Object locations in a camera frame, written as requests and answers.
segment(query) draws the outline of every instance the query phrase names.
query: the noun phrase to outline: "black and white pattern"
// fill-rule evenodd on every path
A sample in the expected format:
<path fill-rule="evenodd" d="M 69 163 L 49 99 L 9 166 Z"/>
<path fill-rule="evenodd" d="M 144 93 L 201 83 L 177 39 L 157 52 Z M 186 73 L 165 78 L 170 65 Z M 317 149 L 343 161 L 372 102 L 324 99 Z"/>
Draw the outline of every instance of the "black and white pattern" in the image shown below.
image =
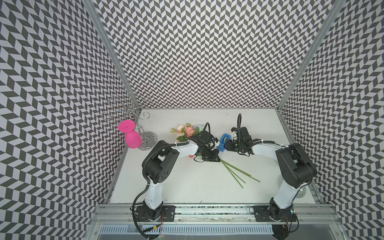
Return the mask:
<path fill-rule="evenodd" d="M 149 108 L 274 107 L 333 0 L 119 1 L 94 5 Z"/>
<path fill-rule="evenodd" d="M 351 239 L 384 239 L 383 1 L 347 1 L 283 109 Z"/>
<path fill-rule="evenodd" d="M 127 94 L 80 1 L 0 1 L 0 80 L 0 239 L 83 236 L 124 147 L 101 113 Z"/>

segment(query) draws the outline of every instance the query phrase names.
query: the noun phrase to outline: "white table surface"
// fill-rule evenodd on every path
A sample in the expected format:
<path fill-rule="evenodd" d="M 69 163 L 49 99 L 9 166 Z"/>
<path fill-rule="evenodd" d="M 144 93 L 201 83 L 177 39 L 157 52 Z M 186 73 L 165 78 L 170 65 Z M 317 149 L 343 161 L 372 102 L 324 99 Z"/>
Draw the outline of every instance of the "white table surface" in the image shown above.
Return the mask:
<path fill-rule="evenodd" d="M 150 118 L 140 120 L 145 131 L 157 134 L 159 140 L 174 143 L 176 134 L 170 129 L 178 125 L 210 123 L 211 133 L 218 139 L 224 133 L 230 134 L 237 124 L 237 115 L 242 114 L 242 127 L 247 127 L 252 138 L 273 140 L 289 144 L 274 109 L 146 109 Z M 132 203 L 146 186 L 142 176 L 141 163 L 150 151 L 129 149 L 113 191 L 110 203 Z M 269 203 L 277 193 L 282 176 L 277 161 L 263 156 L 241 156 L 236 152 L 224 151 L 219 157 L 235 167 L 249 173 L 261 183 L 237 172 L 246 183 L 243 189 L 219 162 L 195 162 L 190 157 L 179 158 L 169 177 L 164 181 L 165 203 Z M 294 203 L 314 204 L 308 187 L 302 198 Z"/>

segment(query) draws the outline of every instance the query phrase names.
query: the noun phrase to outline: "pink cup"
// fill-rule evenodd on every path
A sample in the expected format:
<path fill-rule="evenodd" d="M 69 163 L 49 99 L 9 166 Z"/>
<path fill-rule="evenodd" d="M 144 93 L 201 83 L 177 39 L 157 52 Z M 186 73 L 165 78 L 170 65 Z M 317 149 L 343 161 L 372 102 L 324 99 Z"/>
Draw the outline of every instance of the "pink cup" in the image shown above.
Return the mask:
<path fill-rule="evenodd" d="M 135 122 L 132 120 L 124 120 L 118 125 L 118 129 L 120 132 L 130 132 L 135 128 Z"/>
<path fill-rule="evenodd" d="M 138 148 L 143 140 L 138 132 L 131 131 L 125 134 L 125 142 L 129 148 Z"/>

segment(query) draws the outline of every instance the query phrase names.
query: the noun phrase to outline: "peach rose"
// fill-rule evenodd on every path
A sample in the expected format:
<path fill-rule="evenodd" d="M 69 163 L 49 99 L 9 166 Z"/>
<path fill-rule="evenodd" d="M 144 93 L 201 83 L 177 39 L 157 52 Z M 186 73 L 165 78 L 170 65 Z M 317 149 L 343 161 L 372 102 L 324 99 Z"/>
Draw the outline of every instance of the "peach rose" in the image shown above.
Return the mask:
<path fill-rule="evenodd" d="M 193 134 L 195 134 L 195 129 L 193 129 L 193 127 L 187 127 L 187 129 L 185 130 L 185 132 L 187 133 L 187 137 L 190 137 L 192 136 Z"/>

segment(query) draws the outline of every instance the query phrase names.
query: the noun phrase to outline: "white plastic part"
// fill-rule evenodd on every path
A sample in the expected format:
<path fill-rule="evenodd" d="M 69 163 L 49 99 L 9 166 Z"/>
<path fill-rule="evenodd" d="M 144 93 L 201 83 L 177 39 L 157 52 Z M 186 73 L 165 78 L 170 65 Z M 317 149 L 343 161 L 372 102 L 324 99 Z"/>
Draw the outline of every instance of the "white plastic part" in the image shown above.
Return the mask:
<path fill-rule="evenodd" d="M 281 147 L 276 144 L 260 143 L 260 144 L 254 145 L 252 147 L 252 151 L 256 155 L 263 155 L 277 161 L 276 150 L 279 150 L 281 148 L 284 148 L 284 147 Z"/>
<path fill-rule="evenodd" d="M 237 134 L 236 134 L 236 132 L 235 131 L 233 131 L 233 132 L 231 132 L 231 138 L 232 138 L 232 140 L 237 140 Z"/>
<path fill-rule="evenodd" d="M 179 152 L 179 157 L 185 157 L 189 155 L 195 155 L 197 152 L 199 146 L 194 142 L 191 141 L 189 144 L 184 145 L 184 146 L 177 146 L 177 147 L 172 147 L 173 149 L 176 149 Z"/>
<path fill-rule="evenodd" d="M 144 201 L 150 209 L 155 210 L 163 202 L 163 198 L 161 196 L 163 192 L 163 182 L 154 184 L 152 179 L 149 180 L 151 183 L 149 184 L 147 196 L 145 197 Z"/>
<path fill-rule="evenodd" d="M 280 185 L 279 191 L 277 194 L 273 197 L 273 200 L 275 201 L 276 205 L 280 209 L 286 209 L 287 207 L 290 207 L 292 205 L 293 200 L 296 197 L 297 192 L 300 190 L 299 188 L 294 188 L 291 185 L 289 185 L 284 179 L 283 182 Z"/>
<path fill-rule="evenodd" d="M 217 141 L 217 143 L 215 143 L 215 148 L 217 148 L 219 145 L 220 145 L 220 141 Z"/>

